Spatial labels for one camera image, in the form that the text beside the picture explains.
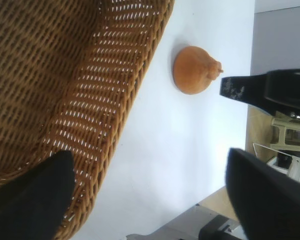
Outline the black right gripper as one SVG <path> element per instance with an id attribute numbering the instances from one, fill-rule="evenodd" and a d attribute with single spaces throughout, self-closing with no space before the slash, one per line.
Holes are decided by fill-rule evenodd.
<path id="1" fill-rule="evenodd" d="M 265 108 L 267 99 L 300 111 L 300 68 L 273 70 L 253 76 L 223 77 L 219 93 L 257 108 Z"/>

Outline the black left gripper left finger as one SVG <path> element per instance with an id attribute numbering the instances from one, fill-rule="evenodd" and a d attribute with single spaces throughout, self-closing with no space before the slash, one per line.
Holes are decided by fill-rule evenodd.
<path id="1" fill-rule="evenodd" d="M 62 150 L 0 187 L 0 240 L 51 240 L 75 188 L 74 158 Z"/>

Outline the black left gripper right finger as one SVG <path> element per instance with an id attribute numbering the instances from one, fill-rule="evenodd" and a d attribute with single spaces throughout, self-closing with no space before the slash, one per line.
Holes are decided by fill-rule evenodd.
<path id="1" fill-rule="evenodd" d="M 225 185 L 249 240 L 300 240 L 300 183 L 231 148 Z"/>

